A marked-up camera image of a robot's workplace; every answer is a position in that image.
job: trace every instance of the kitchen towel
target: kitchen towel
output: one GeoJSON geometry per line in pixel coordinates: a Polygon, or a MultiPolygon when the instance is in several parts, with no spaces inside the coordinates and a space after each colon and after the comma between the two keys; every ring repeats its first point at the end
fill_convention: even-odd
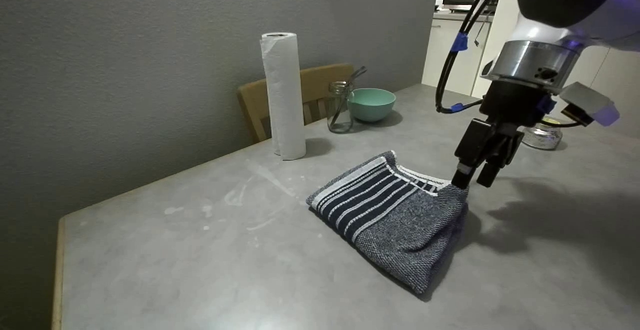
{"type": "Polygon", "coordinates": [[[368,259],[422,294],[460,237],[467,190],[384,152],[331,180],[307,204],[368,259]]]}
{"type": "Polygon", "coordinates": [[[271,142],[283,160],[295,160],[307,152],[298,38],[292,33],[267,33],[260,40],[267,79],[271,142]]]}

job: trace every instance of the table edge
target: table edge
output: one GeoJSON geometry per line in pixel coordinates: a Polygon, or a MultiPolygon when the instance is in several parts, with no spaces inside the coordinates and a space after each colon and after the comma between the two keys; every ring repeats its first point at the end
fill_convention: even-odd
{"type": "Polygon", "coordinates": [[[62,274],[65,260],[65,218],[58,220],[57,239],[55,241],[55,278],[53,283],[53,312],[51,314],[51,329],[60,330],[62,327],[62,274]]]}

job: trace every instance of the black cable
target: black cable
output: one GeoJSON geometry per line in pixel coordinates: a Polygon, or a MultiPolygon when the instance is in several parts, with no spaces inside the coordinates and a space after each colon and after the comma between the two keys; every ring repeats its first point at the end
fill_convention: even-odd
{"type": "Polygon", "coordinates": [[[549,127],[562,127],[562,128],[582,126],[582,123],[578,123],[578,122],[572,122],[572,123],[551,123],[551,122],[546,122],[545,120],[540,120],[540,123],[542,123],[542,124],[543,124],[543,125],[545,125],[545,126],[549,126],[549,127]]]}
{"type": "MultiPolygon", "coordinates": [[[[485,0],[476,11],[476,8],[478,7],[478,4],[480,3],[480,1],[481,0],[473,0],[473,5],[471,5],[471,9],[466,14],[466,17],[464,18],[464,21],[462,21],[462,25],[460,26],[460,32],[459,32],[460,34],[463,34],[465,36],[469,34],[469,32],[471,31],[471,28],[473,27],[475,22],[478,20],[478,17],[480,17],[480,14],[482,14],[482,12],[487,6],[487,3],[490,0],[485,0]]],[[[450,108],[445,108],[442,106],[442,97],[444,96],[444,89],[445,89],[445,86],[447,85],[446,84],[447,81],[449,80],[451,69],[453,68],[453,64],[456,60],[457,55],[458,55],[457,51],[450,51],[442,67],[442,72],[440,74],[438,86],[436,87],[436,95],[435,95],[436,111],[438,111],[439,113],[446,113],[446,114],[457,113],[459,111],[464,111],[469,107],[482,104],[482,100],[473,102],[472,104],[466,104],[466,105],[457,104],[459,106],[455,110],[450,108]]]]}

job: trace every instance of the glass jar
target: glass jar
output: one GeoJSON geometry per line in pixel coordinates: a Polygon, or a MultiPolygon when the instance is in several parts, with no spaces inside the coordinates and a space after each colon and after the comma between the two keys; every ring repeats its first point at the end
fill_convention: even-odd
{"type": "Polygon", "coordinates": [[[353,97],[354,86],[345,81],[329,84],[329,97],[324,101],[326,109],[326,123],[329,131],[343,134],[354,126],[354,118],[349,111],[348,101],[353,97]]]}

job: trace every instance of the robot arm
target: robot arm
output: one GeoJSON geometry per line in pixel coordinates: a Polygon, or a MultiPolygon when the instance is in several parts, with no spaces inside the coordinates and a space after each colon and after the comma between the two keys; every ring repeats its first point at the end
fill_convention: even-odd
{"type": "Polygon", "coordinates": [[[490,187],[514,158],[522,140],[520,126],[531,127],[550,113],[552,97],[569,106],[562,113],[581,125],[608,126],[619,118],[604,95],[579,83],[564,88],[585,47],[604,45],[640,51],[640,0],[518,0],[521,15],[512,37],[482,70],[490,79],[480,113],[455,150],[459,163],[452,183],[490,187]]]}

